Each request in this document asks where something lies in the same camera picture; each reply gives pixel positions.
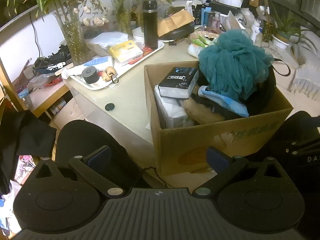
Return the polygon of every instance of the black thermos bottle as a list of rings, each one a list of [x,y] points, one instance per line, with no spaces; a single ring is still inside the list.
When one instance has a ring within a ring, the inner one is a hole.
[[[158,49],[157,1],[143,1],[144,43],[150,49]]]

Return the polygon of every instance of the brown paper envelope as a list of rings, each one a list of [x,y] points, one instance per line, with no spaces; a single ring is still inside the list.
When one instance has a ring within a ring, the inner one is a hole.
[[[174,15],[158,22],[158,36],[161,37],[162,35],[170,31],[173,31],[175,29],[180,28],[183,25],[193,22],[193,20],[193,16],[185,9],[182,9]]]

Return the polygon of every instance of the black cable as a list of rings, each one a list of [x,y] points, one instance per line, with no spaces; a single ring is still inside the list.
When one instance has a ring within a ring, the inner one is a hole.
[[[32,27],[33,27],[33,32],[34,32],[34,34],[35,34],[35,43],[36,43],[36,45],[37,45],[37,47],[38,47],[39,57],[40,57],[40,49],[39,49],[39,46],[38,46],[38,43],[37,43],[37,39],[36,39],[36,29],[35,29],[35,27],[34,27],[34,25],[33,25],[32,19],[31,19],[31,12],[29,12],[29,17],[30,17],[31,25],[32,25]]]
[[[243,15],[244,18],[244,25],[247,25],[247,18],[244,16],[244,14],[242,12],[240,12]]]
[[[282,61],[282,62],[287,66],[287,68],[288,68],[288,73],[287,73],[287,74],[281,74],[281,73],[279,73],[279,72],[273,67],[273,69],[274,69],[279,75],[281,75],[281,76],[283,76],[283,77],[288,77],[288,76],[291,75],[291,69],[290,69],[290,67],[288,66],[287,63],[285,63],[282,59],[279,59],[279,58],[275,58],[275,61]]]
[[[149,167],[149,168],[144,168],[144,169],[142,169],[141,172],[140,172],[140,176],[136,179],[133,187],[137,184],[137,182],[139,181],[139,179],[142,178],[143,173],[146,172],[146,171],[148,171],[148,170],[150,170],[150,169],[153,169],[153,170],[154,170],[155,174],[156,174],[157,177],[162,181],[162,183],[164,184],[165,188],[168,188],[168,185],[167,185],[166,182],[159,176],[159,174],[158,174],[158,172],[157,172],[157,170],[156,170],[155,167]]]

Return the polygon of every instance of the countertop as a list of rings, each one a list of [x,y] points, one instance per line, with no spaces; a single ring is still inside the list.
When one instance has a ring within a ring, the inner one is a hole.
[[[177,46],[165,44],[164,48],[148,57],[119,78],[113,88],[89,90],[70,77],[65,80],[80,94],[102,109],[106,114],[117,120],[145,141],[152,143],[151,131],[146,128],[149,117],[144,88],[144,66],[149,64],[192,61],[197,58],[190,56],[187,40]],[[115,109],[106,111],[105,105],[113,103]]]

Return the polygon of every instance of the metal bolt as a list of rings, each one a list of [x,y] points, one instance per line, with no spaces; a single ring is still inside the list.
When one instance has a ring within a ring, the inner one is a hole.
[[[108,189],[107,192],[111,196],[118,196],[123,193],[123,189],[118,188],[118,187],[112,187],[112,188]]]
[[[196,189],[196,193],[201,196],[206,196],[211,193],[211,190],[206,187],[199,187]]]

